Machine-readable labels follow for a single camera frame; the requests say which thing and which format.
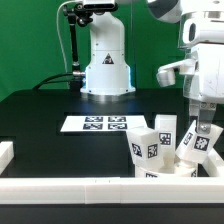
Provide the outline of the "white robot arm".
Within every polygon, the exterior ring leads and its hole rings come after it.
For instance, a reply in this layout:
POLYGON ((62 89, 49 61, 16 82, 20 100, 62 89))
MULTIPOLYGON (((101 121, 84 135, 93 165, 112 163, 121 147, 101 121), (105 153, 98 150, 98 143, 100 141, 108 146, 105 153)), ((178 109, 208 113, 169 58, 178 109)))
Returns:
MULTIPOLYGON (((218 104, 224 104, 224 0, 146 0, 158 21, 179 25, 178 48, 185 58, 158 68, 162 87, 184 77, 183 95, 189 99, 189 115, 197 118, 199 133, 211 131, 218 104)), ((107 0, 84 0, 92 13, 91 59, 82 91, 92 96, 115 96, 132 91, 125 67, 124 31, 111 15, 107 0)))

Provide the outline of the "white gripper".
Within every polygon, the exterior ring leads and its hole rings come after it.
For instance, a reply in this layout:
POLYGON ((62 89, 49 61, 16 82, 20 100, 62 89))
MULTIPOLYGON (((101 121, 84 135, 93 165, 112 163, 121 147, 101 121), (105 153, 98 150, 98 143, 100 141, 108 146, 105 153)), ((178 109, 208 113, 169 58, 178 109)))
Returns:
POLYGON ((161 66, 157 80, 162 87, 175 84, 175 69, 185 77, 183 95, 199 103, 197 132, 209 134, 216 104, 224 104, 224 21, 189 18, 182 22, 181 61, 161 66))

